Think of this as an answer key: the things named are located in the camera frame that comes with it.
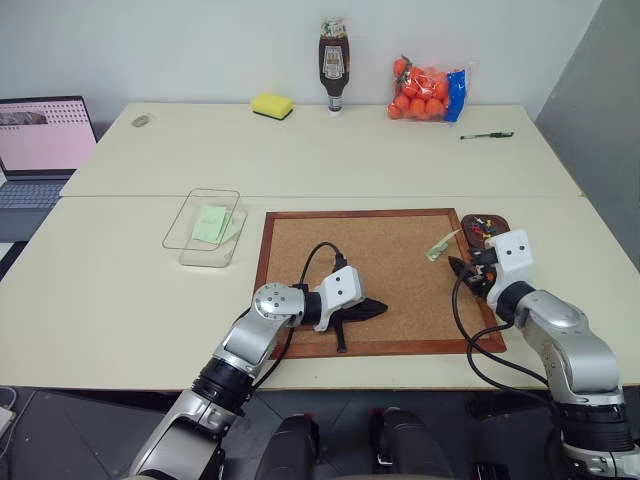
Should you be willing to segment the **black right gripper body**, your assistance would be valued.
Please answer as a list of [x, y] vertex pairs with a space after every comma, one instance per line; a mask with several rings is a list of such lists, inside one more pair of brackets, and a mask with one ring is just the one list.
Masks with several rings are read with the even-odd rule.
[[489, 280], [493, 282], [493, 286], [496, 282], [496, 268], [498, 263], [497, 253], [494, 247], [484, 249], [470, 249], [470, 273], [464, 275], [463, 282], [468, 279], [473, 280]]

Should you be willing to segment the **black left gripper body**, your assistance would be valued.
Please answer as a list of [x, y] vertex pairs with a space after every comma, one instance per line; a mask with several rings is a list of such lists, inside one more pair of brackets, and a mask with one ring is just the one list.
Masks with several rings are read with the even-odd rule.
[[365, 300], [348, 308], [339, 308], [334, 311], [329, 319], [329, 324], [335, 326], [338, 323], [361, 322], [367, 319], [367, 303]]

